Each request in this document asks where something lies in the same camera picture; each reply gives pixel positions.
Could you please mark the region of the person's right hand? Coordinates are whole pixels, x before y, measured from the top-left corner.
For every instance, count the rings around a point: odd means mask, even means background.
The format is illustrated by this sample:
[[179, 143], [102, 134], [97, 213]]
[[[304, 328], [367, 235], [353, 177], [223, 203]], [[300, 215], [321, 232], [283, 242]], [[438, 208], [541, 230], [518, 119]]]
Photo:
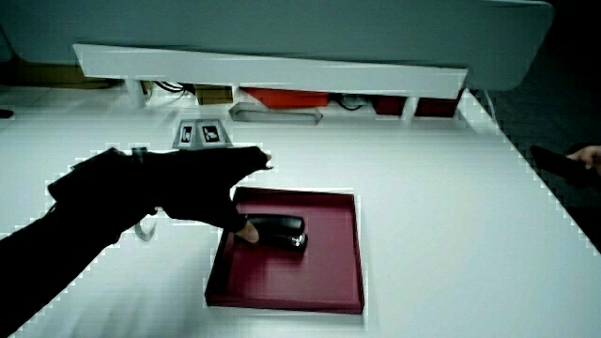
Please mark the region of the person's right hand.
[[181, 121], [173, 146], [142, 156], [155, 205], [174, 220], [208, 223], [257, 243], [258, 230], [239, 214], [230, 191], [250, 174], [268, 170], [271, 155], [258, 146], [232, 146], [217, 119]]

